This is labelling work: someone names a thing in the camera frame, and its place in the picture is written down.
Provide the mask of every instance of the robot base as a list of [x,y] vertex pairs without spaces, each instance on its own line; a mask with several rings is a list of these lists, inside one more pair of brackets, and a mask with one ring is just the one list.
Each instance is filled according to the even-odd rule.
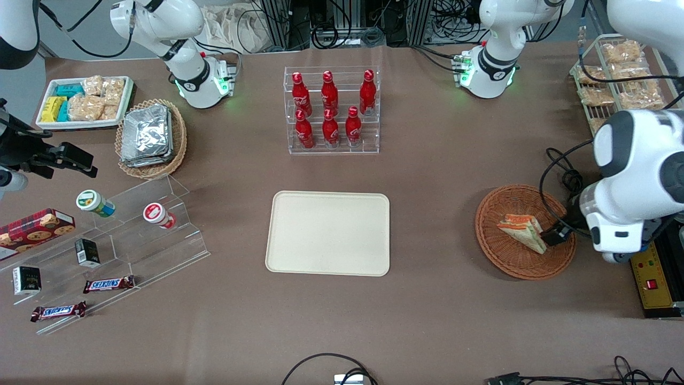
[[209,77],[200,85],[197,91],[189,92],[183,90],[178,82],[176,83],[181,96],[188,104],[195,108],[212,107],[221,99],[233,96],[235,89],[236,67],[228,67],[225,61],[218,61],[210,56],[207,56],[205,60],[209,63]]
[[492,99],[503,94],[503,91],[513,82],[513,68],[507,75],[500,72],[500,80],[492,80],[482,69],[478,56],[483,46],[478,45],[470,51],[463,51],[451,60],[451,67],[459,73],[453,74],[457,87],[470,90],[473,95],[483,99]]

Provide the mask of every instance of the robotic arm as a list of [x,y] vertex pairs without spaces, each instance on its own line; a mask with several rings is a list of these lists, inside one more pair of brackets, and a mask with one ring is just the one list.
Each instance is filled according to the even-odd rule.
[[229,95],[226,62],[200,55],[192,41],[202,32],[204,17],[192,0],[124,0],[109,11],[114,29],[162,59],[176,85],[195,108],[209,108]]
[[482,0],[481,26],[490,30],[486,45],[463,51],[459,84],[475,96],[498,97],[510,84],[514,67],[527,38],[523,27],[568,14],[575,0]]
[[36,56],[39,2],[0,0],[0,69],[19,69]]
[[[39,0],[0,0],[0,69],[19,69],[31,62],[38,51]],[[51,132],[34,129],[12,116],[0,99],[0,190],[20,190],[25,183],[13,171],[36,173],[52,178],[54,168],[72,169],[95,177],[92,155],[63,142],[55,147],[43,142]]]
[[[608,17],[621,34],[654,47],[684,71],[684,3],[609,0]],[[567,224],[589,230],[608,262],[626,262],[648,246],[662,218],[684,210],[684,110],[625,110],[594,137],[603,179],[571,200]],[[550,245],[570,228],[556,223],[542,234]]]

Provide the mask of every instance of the yogurt cup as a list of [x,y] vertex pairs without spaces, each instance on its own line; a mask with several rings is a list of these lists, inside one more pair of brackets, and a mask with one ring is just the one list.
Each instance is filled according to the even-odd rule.
[[167,212],[160,203],[150,203],[142,210],[145,221],[158,225],[162,229],[170,229],[176,224],[176,217]]
[[85,190],[76,197],[76,206],[83,211],[93,212],[103,218],[114,213],[116,206],[95,190]]

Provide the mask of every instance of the wicker basket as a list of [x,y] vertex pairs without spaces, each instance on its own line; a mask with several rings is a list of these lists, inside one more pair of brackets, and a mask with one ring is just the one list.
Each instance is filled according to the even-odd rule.
[[[185,150],[187,148],[187,131],[185,129],[185,122],[178,108],[173,105],[170,101],[152,99],[145,100],[131,108],[131,110],[140,110],[142,108],[150,107],[152,104],[163,104],[171,110],[171,129],[173,131],[173,148],[176,151],[176,155],[171,162],[163,164],[153,164],[151,166],[145,167],[128,167],[123,162],[119,162],[119,168],[121,168],[126,174],[132,177],[138,177],[142,179],[154,179],[155,177],[162,174],[173,173],[182,163],[185,157]],[[124,122],[119,122],[119,127],[116,129],[116,142],[114,143],[114,149],[116,155],[121,158],[121,136],[123,133]]]
[[[563,205],[548,194],[547,202],[559,215]],[[534,215],[542,228],[552,226],[555,219],[539,197],[539,190],[525,184],[512,184],[493,190],[482,199],[475,214],[475,233],[484,254],[508,275],[523,280],[547,280],[560,274],[575,255],[575,235],[567,242],[549,247],[544,254],[524,246],[497,227],[506,214]]]

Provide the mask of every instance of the white plastic tray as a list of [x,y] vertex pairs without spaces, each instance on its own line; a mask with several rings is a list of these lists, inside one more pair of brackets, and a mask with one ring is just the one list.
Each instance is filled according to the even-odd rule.
[[57,86],[63,84],[76,84],[80,83],[84,77],[75,77],[72,79],[55,79],[51,80],[47,86],[47,91],[43,95],[42,103],[40,104],[40,109],[38,110],[38,116],[36,117],[36,125],[42,129],[47,129],[49,131],[78,131],[81,129],[97,129],[99,127],[111,127],[117,126],[119,121],[124,118],[126,110],[128,109],[129,101],[131,100],[131,93],[133,92],[133,80],[128,76],[107,76],[113,77],[114,79],[123,79],[124,93],[121,96],[121,102],[119,102],[119,110],[116,113],[115,119],[107,119],[106,121],[85,121],[85,122],[42,122],[40,121],[40,113],[45,108],[45,103],[47,98],[55,96],[55,89]]
[[389,271],[389,199],[383,194],[280,191],[273,198],[266,267],[278,273]]

